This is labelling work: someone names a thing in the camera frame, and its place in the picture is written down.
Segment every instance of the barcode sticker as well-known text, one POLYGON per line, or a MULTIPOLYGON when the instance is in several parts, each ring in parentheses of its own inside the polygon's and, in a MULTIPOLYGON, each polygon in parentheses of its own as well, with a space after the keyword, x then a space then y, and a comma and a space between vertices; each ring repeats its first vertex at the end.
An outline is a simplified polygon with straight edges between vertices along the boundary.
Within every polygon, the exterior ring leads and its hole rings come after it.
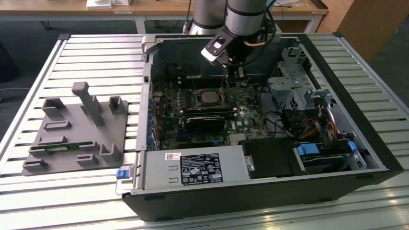
POLYGON ((165 154, 165 161, 179 160, 179 152, 170 152, 165 154))

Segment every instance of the white sticker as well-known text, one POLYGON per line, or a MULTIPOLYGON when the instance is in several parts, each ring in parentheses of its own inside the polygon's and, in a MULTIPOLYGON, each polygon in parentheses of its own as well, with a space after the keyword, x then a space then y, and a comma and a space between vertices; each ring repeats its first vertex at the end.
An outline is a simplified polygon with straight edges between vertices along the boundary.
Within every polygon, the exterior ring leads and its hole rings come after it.
POLYGON ((66 150, 68 150, 66 147, 58 147, 58 148, 46 149, 48 152, 57 152, 57 151, 66 151, 66 150))
POLYGON ((132 14, 132 11, 114 11, 113 13, 118 13, 118 14, 132 14))
POLYGON ((179 152, 169 152, 165 154, 165 161, 179 160, 179 152))

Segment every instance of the gray plastic holder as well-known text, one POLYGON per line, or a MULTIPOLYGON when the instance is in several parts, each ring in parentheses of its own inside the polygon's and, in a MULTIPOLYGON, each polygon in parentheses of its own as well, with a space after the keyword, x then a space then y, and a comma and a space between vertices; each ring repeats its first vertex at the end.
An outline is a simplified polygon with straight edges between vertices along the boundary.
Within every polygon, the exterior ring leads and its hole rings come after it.
POLYGON ((82 104, 64 105, 58 98, 45 99, 45 117, 22 164, 24 176, 122 164, 128 102, 113 96, 98 103, 88 88, 86 82, 72 87, 82 104))

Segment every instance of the motherboard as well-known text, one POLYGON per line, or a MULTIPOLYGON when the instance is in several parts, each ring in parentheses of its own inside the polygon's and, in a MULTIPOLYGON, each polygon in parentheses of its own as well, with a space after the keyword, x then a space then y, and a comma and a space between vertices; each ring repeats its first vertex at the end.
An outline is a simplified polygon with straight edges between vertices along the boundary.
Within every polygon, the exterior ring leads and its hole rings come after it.
POLYGON ((230 83, 223 77, 213 83, 185 81, 154 84, 161 150, 237 145, 271 136, 257 105, 258 83, 230 83))

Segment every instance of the green circuit board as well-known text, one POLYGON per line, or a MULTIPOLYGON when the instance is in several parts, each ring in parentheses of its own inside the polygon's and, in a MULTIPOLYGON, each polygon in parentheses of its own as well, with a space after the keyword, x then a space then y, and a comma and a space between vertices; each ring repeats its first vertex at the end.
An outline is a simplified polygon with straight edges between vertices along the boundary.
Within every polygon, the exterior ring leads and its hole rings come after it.
POLYGON ((162 134, 159 139, 159 149, 173 150, 187 148, 191 143, 197 147, 227 146, 231 145, 229 137, 231 134, 241 134, 245 139, 270 137, 266 121, 259 113, 255 102, 254 85, 246 87, 230 87, 227 89, 174 89, 165 87, 158 102, 158 119, 162 121, 162 134), (198 96, 201 92, 218 92, 219 101, 217 104, 202 105, 198 96), (223 129, 215 133, 187 133, 181 127, 181 109, 206 108, 235 108, 235 116, 226 119, 223 129))

